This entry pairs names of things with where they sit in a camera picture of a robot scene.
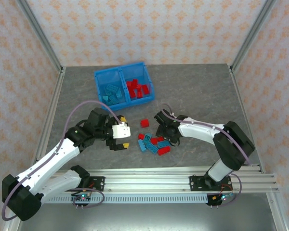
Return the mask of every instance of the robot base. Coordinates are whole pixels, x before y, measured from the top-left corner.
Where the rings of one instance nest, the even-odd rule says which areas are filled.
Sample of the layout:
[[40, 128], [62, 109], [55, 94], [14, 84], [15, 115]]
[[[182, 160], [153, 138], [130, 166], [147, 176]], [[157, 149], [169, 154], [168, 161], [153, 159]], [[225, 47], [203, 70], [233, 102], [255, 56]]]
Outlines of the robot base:
[[222, 185], [229, 184], [231, 185], [231, 178], [229, 176], [224, 177], [220, 182], [216, 182], [216, 184], [209, 187], [205, 183], [205, 177], [204, 176], [190, 176], [189, 177], [189, 186], [191, 188], [191, 191], [199, 192], [199, 191], [221, 191]]

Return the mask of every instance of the blue bin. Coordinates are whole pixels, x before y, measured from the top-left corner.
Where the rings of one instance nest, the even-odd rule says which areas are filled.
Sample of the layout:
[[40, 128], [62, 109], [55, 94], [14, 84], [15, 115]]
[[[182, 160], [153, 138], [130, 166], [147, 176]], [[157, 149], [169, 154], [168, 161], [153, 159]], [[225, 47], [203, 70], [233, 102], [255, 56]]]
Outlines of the blue bin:
[[97, 85], [98, 98], [101, 102], [107, 104], [107, 102], [105, 102], [105, 100], [103, 99], [103, 96], [107, 95], [105, 89], [107, 88], [108, 84], [111, 84], [118, 87], [122, 93], [122, 98], [117, 99], [119, 103], [109, 106], [111, 110], [119, 110], [121, 108], [129, 106], [130, 96], [128, 94], [126, 84], [123, 82], [120, 75], [120, 70], [117, 67], [102, 71], [96, 71], [94, 73], [94, 77]]
[[[106, 103], [103, 96], [107, 95], [105, 89], [108, 84], [116, 86], [121, 90], [123, 97], [122, 99], [118, 99], [118, 104], [109, 106], [111, 110], [119, 110], [128, 106], [147, 103], [155, 99], [153, 83], [144, 62], [96, 71], [94, 77], [98, 90], [98, 98], [103, 103]], [[150, 94], [143, 94], [143, 98], [141, 99], [131, 99], [126, 81], [132, 81], [133, 79], [137, 79], [140, 84], [146, 84]]]

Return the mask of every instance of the white cable tray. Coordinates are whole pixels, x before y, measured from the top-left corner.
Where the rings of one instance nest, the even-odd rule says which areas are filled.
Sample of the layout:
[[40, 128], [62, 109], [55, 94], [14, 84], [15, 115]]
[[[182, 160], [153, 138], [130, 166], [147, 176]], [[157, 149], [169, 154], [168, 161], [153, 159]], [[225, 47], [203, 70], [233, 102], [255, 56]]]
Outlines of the white cable tray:
[[[51, 198], [46, 204], [70, 204], [73, 198], [69, 194], [61, 194]], [[77, 204], [98, 203], [102, 196], [92, 194], [90, 201], [76, 201]], [[106, 204], [169, 204], [169, 203], [207, 203], [204, 193], [195, 194], [105, 194]]]

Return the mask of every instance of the lego brick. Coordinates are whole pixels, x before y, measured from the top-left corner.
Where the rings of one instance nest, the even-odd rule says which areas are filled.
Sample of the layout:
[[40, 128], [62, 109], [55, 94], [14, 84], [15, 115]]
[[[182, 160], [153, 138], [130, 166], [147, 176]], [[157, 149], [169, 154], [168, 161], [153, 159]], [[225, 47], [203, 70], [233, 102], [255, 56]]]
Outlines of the lego brick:
[[122, 93], [121, 93], [121, 90], [120, 90], [120, 89], [118, 89], [118, 90], [117, 90], [116, 96], [117, 96], [117, 98], [118, 98], [118, 99], [122, 99], [122, 98], [123, 98], [123, 96], [122, 96]]
[[160, 141], [160, 142], [158, 142], [158, 148], [164, 148], [164, 147], [167, 147], [167, 146], [170, 146], [169, 141]]
[[136, 90], [137, 90], [137, 91], [141, 91], [141, 84], [137, 84]]
[[116, 93], [117, 90], [118, 90], [118, 87], [116, 87], [116, 86], [114, 86], [114, 85], [111, 85], [111, 84], [108, 84], [107, 87], [106, 87], [106, 89], [107, 89], [108, 91], [111, 91], [111, 92], [113, 92], [113, 93]]
[[133, 79], [132, 82], [131, 82], [131, 87], [132, 87], [133, 89], [135, 89], [135, 88], [137, 87], [137, 84], [138, 84], [138, 80], [135, 78], [135, 79]]
[[128, 89], [129, 89], [131, 99], [136, 98], [136, 94], [134, 92], [134, 89], [132, 89], [132, 88], [128, 88]]
[[105, 90], [105, 94], [106, 94], [107, 96], [111, 96], [111, 95], [112, 95], [112, 92], [111, 92], [111, 91], [108, 91], [106, 88], [105, 88], [104, 90]]
[[151, 138], [150, 142], [153, 143], [154, 145], [157, 145], [158, 139], [156, 137]]
[[126, 85], [128, 88], [131, 88], [131, 81], [126, 81]]
[[137, 99], [141, 99], [143, 97], [143, 94], [141, 93], [141, 91], [137, 92]]
[[158, 150], [158, 155], [164, 155], [164, 154], [166, 154], [168, 152], [170, 152], [170, 147], [169, 146], [159, 149]]
[[114, 95], [111, 95], [111, 96], [109, 97], [109, 100], [110, 100], [113, 104], [119, 103], [119, 101], [115, 98]]
[[140, 121], [140, 126], [142, 128], [147, 128], [148, 126], [150, 126], [149, 120], [148, 119], [143, 119], [142, 121]]
[[103, 96], [103, 99], [104, 99], [106, 102], [108, 102], [108, 95], [104, 95], [104, 96]]
[[144, 144], [149, 143], [151, 137], [152, 137], [152, 134], [151, 134], [151, 133], [146, 133], [146, 134], [145, 134], [145, 137], [144, 137]]
[[158, 152], [158, 148], [155, 147], [152, 143], [147, 143], [145, 146], [150, 152], [152, 152], [153, 154], [156, 154]]
[[123, 143], [123, 147], [124, 147], [125, 149], [128, 149], [129, 146], [130, 146], [130, 143]]
[[143, 139], [144, 139], [144, 136], [145, 136], [144, 134], [139, 133], [139, 134], [138, 134], [138, 139], [139, 139], [139, 140], [143, 140]]
[[143, 140], [138, 140], [138, 144], [139, 144], [140, 150], [141, 150], [142, 152], [146, 151], [146, 147], [145, 147], [145, 145], [144, 145]]
[[149, 88], [146, 84], [141, 85], [141, 88], [142, 88], [145, 95], [150, 94]]

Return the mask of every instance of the floor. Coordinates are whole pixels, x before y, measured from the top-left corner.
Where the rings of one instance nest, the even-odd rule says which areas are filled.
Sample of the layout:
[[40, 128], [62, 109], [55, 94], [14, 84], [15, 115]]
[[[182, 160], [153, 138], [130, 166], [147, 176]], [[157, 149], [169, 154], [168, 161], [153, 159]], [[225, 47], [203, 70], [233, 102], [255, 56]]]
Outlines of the floor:
[[76, 210], [44, 205], [19, 231], [276, 231], [264, 193], [242, 194], [234, 204], [103, 204]]
[[[109, 66], [68, 67], [56, 109], [47, 151], [60, 140], [64, 123], [72, 109], [82, 101], [97, 100], [94, 72]], [[225, 124], [229, 120], [238, 123], [248, 134], [234, 84], [226, 64], [178, 64], [148, 65], [148, 72], [155, 87], [156, 99], [150, 103], [115, 111], [126, 117], [131, 127], [128, 150], [110, 151], [104, 141], [96, 141], [63, 169], [81, 165], [85, 169], [142, 168], [142, 167], [186, 167], [211, 166], [219, 159], [215, 147], [204, 141], [182, 138], [179, 147], [172, 147], [167, 155], [142, 153], [138, 147], [138, 133], [155, 133], [158, 123], [154, 116], [168, 103], [175, 115], [187, 115], [199, 121]], [[90, 111], [99, 105], [80, 108], [72, 117], [69, 126], [86, 119]], [[150, 127], [141, 128], [140, 120], [148, 118]], [[252, 163], [259, 162], [254, 152]]]

